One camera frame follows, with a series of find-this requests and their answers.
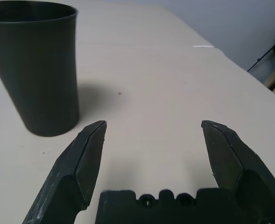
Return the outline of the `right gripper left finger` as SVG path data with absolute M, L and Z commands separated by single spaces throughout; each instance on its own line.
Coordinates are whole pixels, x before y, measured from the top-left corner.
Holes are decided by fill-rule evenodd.
M 72 224 L 90 205 L 107 123 L 86 126 L 55 161 L 23 220 L 25 224 Z

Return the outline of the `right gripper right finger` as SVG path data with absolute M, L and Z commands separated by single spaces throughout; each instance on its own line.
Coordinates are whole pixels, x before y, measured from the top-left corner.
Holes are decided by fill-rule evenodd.
M 275 178 L 258 154 L 226 125 L 201 123 L 210 166 L 219 188 L 233 195 L 253 224 L 275 224 Z

